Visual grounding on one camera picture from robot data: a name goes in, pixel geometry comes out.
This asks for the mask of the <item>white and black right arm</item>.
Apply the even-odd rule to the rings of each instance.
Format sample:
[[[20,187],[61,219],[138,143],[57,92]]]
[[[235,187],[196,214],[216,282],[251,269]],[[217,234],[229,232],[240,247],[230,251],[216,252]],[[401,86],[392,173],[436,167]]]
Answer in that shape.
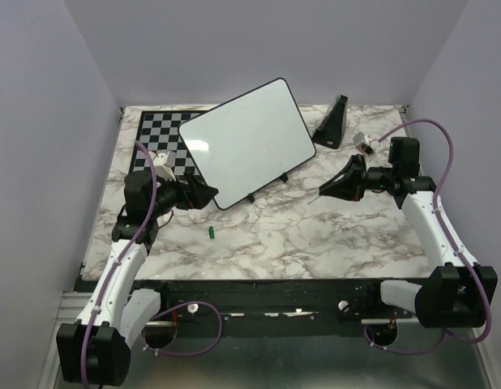
[[[445,215],[431,177],[419,173],[420,143],[394,137],[389,167],[367,167],[362,154],[319,188],[322,196],[359,201],[366,191],[386,192],[404,213],[425,251],[432,270],[415,284],[384,280],[364,297],[366,312],[383,317],[393,307],[415,314],[419,323],[433,327],[481,327],[494,296],[498,277],[493,267],[482,266],[469,253]]]

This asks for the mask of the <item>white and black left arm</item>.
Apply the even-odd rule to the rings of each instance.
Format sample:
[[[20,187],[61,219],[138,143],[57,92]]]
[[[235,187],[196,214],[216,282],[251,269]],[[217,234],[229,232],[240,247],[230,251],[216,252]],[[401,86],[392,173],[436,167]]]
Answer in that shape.
[[[190,173],[184,182],[150,170],[126,175],[124,208],[113,227],[105,270],[75,321],[58,329],[58,356],[66,382],[123,384],[139,333],[150,318],[161,320],[171,308],[166,295],[132,288],[159,233],[158,220],[173,209],[202,209],[217,193]]]

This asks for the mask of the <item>white whiteboard black frame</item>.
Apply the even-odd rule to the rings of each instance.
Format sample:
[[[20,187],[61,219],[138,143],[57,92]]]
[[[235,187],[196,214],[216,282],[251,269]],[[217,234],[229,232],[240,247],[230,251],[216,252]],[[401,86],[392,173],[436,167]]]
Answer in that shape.
[[[184,122],[178,134],[216,206],[227,210],[316,155],[293,93],[283,78]]]

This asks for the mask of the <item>green white marker pen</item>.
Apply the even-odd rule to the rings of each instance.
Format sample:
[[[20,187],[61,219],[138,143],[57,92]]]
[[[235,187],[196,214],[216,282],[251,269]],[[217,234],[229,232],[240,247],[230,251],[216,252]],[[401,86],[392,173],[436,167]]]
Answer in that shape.
[[[320,196],[318,196],[318,195],[317,195],[317,196],[315,196],[312,200],[308,201],[308,202],[306,203],[306,205],[310,205],[310,204],[312,204],[313,202],[317,201],[317,200],[319,199],[319,197],[320,197]]]

